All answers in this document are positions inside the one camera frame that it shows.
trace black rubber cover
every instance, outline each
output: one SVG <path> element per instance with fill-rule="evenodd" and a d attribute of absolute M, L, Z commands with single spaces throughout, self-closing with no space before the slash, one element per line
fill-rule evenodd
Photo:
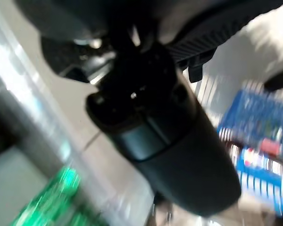
<path fill-rule="evenodd" d="M 201 107 L 189 134 L 134 165 L 166 199 L 201 216 L 228 208 L 241 195 L 233 164 Z"/>

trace blurry background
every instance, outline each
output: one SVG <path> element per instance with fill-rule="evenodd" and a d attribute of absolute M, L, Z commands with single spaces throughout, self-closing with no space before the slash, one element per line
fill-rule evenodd
<path fill-rule="evenodd" d="M 84 100 L 88 94 L 95 91 L 94 87 L 54 75 L 42 57 L 37 31 L 22 17 L 12 0 L 0 0 L 0 12 L 44 82 L 44 89 L 48 89 L 58 109 L 63 113 L 61 117 L 78 145 L 79 154 L 109 185 L 111 193 L 117 194 L 113 198 L 116 199 L 122 214 L 129 217 L 132 225 L 142 226 L 143 222 L 140 219 L 146 219 L 153 194 L 145 179 L 115 151 L 110 142 L 89 120 L 84 110 Z M 282 69 L 283 6 L 257 17 L 220 46 L 212 60 L 204 65 L 203 80 L 191 84 L 191 88 L 212 120 L 218 121 L 231 105 L 233 97 L 245 79 L 265 81 Z M 10 155 L 17 155 L 17 150 Z M 22 166 L 12 169 L 13 172 L 20 173 L 23 177 L 27 176 L 27 180 L 30 181 L 34 178 L 35 182 L 32 183 L 33 187 L 36 187 L 33 188 L 34 190 L 40 189 L 45 183 L 42 177 L 36 176 L 37 172 L 35 176 L 30 176 L 34 170 L 29 164 L 21 163 L 23 161 L 21 155 L 17 155 L 16 158 L 2 157 L 0 161 L 4 161 L 4 158 L 15 161 L 15 163 L 11 162 L 10 167 Z M 5 170 L 10 171 L 0 163 L 0 173 L 4 174 Z M 243 196 L 239 205 L 240 208 L 252 211 L 255 215 L 263 208 L 261 202 L 248 195 Z M 233 217 L 237 211 L 236 209 L 233 211 L 231 214 L 219 217 L 227 221 L 224 225 L 234 226 L 235 222 L 241 225 L 241 217 L 237 220 Z M 245 225 L 259 224 L 256 224 L 255 219 Z"/>

